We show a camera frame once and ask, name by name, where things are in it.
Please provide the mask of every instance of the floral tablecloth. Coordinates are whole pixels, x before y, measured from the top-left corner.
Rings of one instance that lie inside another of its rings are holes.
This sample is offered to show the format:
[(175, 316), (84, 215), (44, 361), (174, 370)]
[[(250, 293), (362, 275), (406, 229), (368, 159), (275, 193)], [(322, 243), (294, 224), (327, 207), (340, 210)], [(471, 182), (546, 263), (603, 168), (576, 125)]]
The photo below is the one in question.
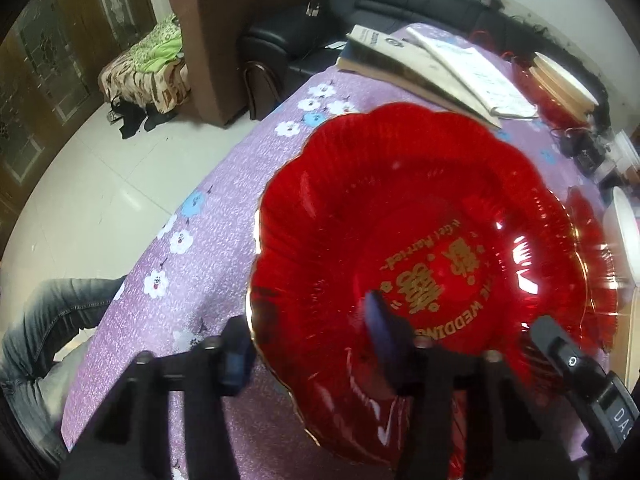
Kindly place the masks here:
[[(414, 27), (470, 46), (429, 25)], [(485, 55), (510, 74), (507, 62)], [(311, 78), (211, 171), (149, 245), (98, 327), (66, 403), (62, 433), (69, 448), (134, 355), (145, 349), (156, 355), (185, 351), (219, 333), (230, 316), (244, 312), (258, 199), (274, 172), (300, 152), (313, 130), (333, 116), (368, 112), (391, 102), (440, 110), (388, 83), (329, 68)], [(560, 200), (571, 186), (579, 186), (596, 215), (602, 215), (598, 189), (559, 155), (544, 123), (504, 120), (495, 135), (522, 150)], [(171, 398), (175, 479), (187, 478), (181, 400), (179, 394)], [(243, 479), (392, 478), (384, 468), (354, 465), (316, 447), (286, 391), (262, 364), (238, 398), (225, 400), (225, 409)]]

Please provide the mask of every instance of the person's leg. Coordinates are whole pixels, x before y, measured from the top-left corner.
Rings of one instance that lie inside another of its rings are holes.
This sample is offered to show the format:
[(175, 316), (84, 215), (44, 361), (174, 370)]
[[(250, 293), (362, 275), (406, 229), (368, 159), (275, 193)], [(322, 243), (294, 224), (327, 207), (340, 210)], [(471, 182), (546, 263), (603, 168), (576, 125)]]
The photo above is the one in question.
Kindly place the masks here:
[(100, 323), (122, 285), (117, 280), (51, 280), (31, 295), (0, 348), (3, 381), (36, 380), (53, 366), (53, 356), (82, 328)]
[(59, 465), (68, 455), (60, 426), (66, 396), (91, 340), (71, 351), (44, 378), (16, 381), (8, 402), (24, 434), (35, 449)]

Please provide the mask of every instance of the wooden door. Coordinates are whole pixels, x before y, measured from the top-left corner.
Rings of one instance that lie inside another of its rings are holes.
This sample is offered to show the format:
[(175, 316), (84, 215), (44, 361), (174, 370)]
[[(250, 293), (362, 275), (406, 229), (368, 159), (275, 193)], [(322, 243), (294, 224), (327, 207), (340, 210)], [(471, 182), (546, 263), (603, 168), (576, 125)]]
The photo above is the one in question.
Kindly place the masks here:
[(18, 219), (19, 211), (0, 196), (0, 246), (2, 250), (9, 241), (9, 236)]
[(149, 0), (31, 0), (21, 12), (0, 44), (0, 196), (14, 210), (103, 102), (100, 70), (154, 23)]

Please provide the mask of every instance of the white tile floor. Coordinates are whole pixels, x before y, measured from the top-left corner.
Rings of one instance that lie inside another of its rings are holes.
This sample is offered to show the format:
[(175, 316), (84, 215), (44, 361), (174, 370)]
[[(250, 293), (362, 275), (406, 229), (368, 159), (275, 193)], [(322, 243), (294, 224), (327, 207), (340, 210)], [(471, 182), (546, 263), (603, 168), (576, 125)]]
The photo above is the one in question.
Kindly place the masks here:
[(122, 140), (102, 106), (60, 151), (11, 235), (0, 273), (0, 334), (49, 278), (129, 272), (182, 200), (257, 124), (177, 117)]

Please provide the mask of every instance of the white flower pattern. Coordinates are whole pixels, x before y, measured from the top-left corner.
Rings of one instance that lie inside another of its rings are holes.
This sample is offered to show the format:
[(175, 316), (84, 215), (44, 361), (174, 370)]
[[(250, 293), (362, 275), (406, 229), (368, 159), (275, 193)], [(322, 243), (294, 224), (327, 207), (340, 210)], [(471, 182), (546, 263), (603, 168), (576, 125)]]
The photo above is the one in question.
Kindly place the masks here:
[(160, 232), (158, 233), (158, 236), (156, 236), (156, 238), (158, 240), (162, 240), (164, 235), (174, 228), (174, 224), (177, 219), (178, 219), (178, 215), (175, 215), (175, 214), (171, 215), (169, 219), (166, 221), (166, 224), (164, 224), (164, 227), (160, 229)]
[(171, 476), (173, 480), (189, 480), (186, 476), (183, 476), (177, 467), (171, 469)]
[(293, 137), (300, 133), (300, 125), (294, 121), (280, 123), (275, 129), (276, 135), (279, 137)]
[(348, 101), (334, 101), (327, 105), (333, 115), (356, 114), (358, 109)]
[(203, 339), (200, 334), (194, 334), (189, 330), (182, 330), (181, 332), (174, 330), (174, 346), (178, 352), (188, 352)]
[(118, 301), (121, 298), (123, 292), (124, 292), (124, 282), (122, 282), (122, 285), (120, 285), (120, 288), (116, 292), (116, 295), (113, 297), (113, 301)]
[(298, 103), (298, 108), (305, 112), (313, 112), (314, 110), (318, 110), (319, 107), (320, 101), (316, 101), (315, 99), (304, 99)]
[(308, 92), (313, 97), (331, 97), (335, 95), (335, 88), (331, 85), (321, 84), (318, 86), (312, 86)]
[(169, 241), (169, 250), (173, 254), (184, 254), (193, 245), (193, 236), (187, 230), (176, 231)]
[(145, 294), (148, 294), (152, 300), (162, 298), (166, 294), (166, 290), (169, 287), (169, 280), (164, 270), (159, 272), (155, 269), (151, 271), (151, 274), (145, 276)]

